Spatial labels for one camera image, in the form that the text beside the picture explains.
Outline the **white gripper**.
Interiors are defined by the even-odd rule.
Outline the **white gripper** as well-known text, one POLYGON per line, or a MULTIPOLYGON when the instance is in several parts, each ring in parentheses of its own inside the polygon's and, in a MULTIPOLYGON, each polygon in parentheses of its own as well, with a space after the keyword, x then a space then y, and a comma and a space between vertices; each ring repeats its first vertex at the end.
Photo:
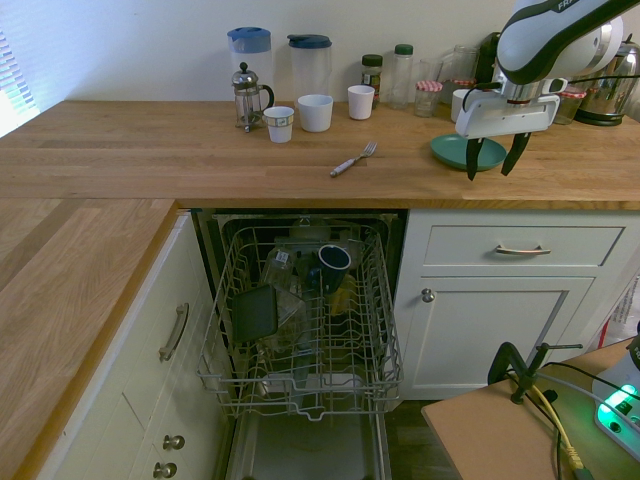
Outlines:
POLYGON ((542 95, 524 104, 509 103, 493 90, 472 90, 465 95, 456 118, 455 130, 468 139, 466 172, 473 181, 478 171, 483 139, 514 135, 502 164, 501 174, 508 176, 526 149, 531 133, 546 130, 556 116, 560 99, 555 94, 542 95))

